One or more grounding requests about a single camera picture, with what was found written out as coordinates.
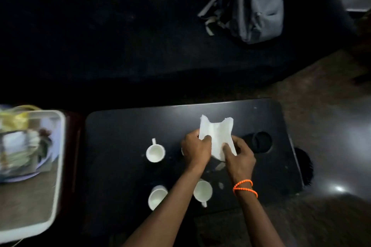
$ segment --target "orange bracelet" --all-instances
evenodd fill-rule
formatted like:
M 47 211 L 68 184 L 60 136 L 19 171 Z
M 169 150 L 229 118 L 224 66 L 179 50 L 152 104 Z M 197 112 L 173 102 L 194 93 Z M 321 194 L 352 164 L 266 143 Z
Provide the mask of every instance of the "orange bracelet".
M 252 193 L 255 193 L 256 198 L 257 198 L 257 192 L 252 190 L 252 189 L 246 189 L 244 187 L 238 187 L 240 184 L 250 182 L 251 186 L 253 186 L 253 182 L 250 179 L 244 179 L 243 181 L 238 182 L 234 187 L 233 187 L 233 193 L 236 194 L 235 190 L 246 190 L 246 191 L 251 191 Z

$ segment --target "black table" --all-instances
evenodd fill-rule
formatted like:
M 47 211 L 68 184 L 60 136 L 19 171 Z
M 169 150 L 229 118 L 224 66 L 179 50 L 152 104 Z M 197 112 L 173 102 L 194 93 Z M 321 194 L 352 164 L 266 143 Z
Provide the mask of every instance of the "black table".
M 202 114 L 211 122 L 232 117 L 233 135 L 249 139 L 253 133 L 265 132 L 263 136 L 271 138 L 271 147 L 263 145 L 268 152 L 255 154 L 252 180 L 262 204 L 282 201 L 302 189 L 281 106 L 271 99 L 98 111 L 86 120 L 83 232 L 103 235 L 138 226 L 151 212 L 147 204 L 151 189 L 164 185 L 170 190 L 182 174 L 180 142 L 199 128 Z M 159 163 L 146 159 L 152 138 L 166 149 Z M 219 163 L 212 158 L 202 175 L 213 187 L 207 208 L 193 197 L 188 216 L 239 206 L 226 170 L 215 170 Z

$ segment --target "white cup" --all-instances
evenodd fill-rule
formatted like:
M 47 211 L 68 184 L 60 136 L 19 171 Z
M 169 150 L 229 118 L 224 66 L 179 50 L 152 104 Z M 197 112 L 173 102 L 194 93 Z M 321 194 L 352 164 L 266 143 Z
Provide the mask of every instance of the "white cup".
M 148 206 L 151 210 L 155 210 L 155 208 L 164 200 L 167 195 L 167 189 L 163 185 L 156 185 L 148 198 Z
M 203 207 L 207 207 L 208 201 L 213 195 L 213 187 L 211 184 L 203 179 L 200 179 L 193 191 L 194 198 L 201 202 Z
M 152 145 L 147 148 L 146 157 L 151 162 L 160 162 L 165 157 L 165 148 L 156 144 L 156 139 L 152 139 Z

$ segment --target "backpack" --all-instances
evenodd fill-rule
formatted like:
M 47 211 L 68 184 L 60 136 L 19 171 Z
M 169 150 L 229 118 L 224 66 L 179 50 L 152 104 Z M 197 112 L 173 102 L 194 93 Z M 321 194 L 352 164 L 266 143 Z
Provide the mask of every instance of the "backpack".
M 197 15 L 208 24 L 216 22 L 247 44 L 263 42 L 281 34 L 283 0 L 210 0 Z

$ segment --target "tiled floor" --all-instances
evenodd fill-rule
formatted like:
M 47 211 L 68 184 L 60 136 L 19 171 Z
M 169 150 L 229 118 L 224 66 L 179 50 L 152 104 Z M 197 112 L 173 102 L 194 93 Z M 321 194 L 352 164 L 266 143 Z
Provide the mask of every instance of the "tiled floor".
M 229 98 L 279 101 L 294 145 L 313 161 L 312 185 L 266 208 L 287 246 L 371 244 L 371 82 L 352 81 L 365 72 L 340 50 L 263 90 Z M 196 225 L 203 245 L 249 245 L 240 210 L 197 218 Z

